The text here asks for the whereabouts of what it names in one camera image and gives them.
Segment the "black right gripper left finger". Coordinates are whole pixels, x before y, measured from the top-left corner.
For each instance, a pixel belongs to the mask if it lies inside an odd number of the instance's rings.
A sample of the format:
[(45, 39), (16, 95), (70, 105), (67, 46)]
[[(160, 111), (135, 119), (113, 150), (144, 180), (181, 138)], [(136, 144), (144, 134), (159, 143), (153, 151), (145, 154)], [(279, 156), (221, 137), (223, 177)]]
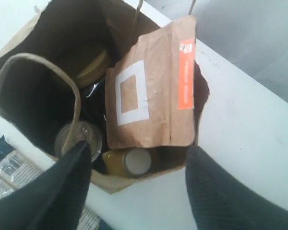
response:
[(86, 141), (35, 180), (0, 200), (0, 230), (75, 230), (91, 178)]

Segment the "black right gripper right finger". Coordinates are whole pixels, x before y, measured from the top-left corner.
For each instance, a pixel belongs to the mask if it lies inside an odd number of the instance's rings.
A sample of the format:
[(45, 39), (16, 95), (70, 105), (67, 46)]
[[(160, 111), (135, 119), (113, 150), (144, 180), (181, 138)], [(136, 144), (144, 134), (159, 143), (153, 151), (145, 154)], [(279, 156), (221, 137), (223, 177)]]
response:
[(188, 148), (185, 181), (199, 230), (288, 230), (287, 210), (243, 185), (199, 146)]

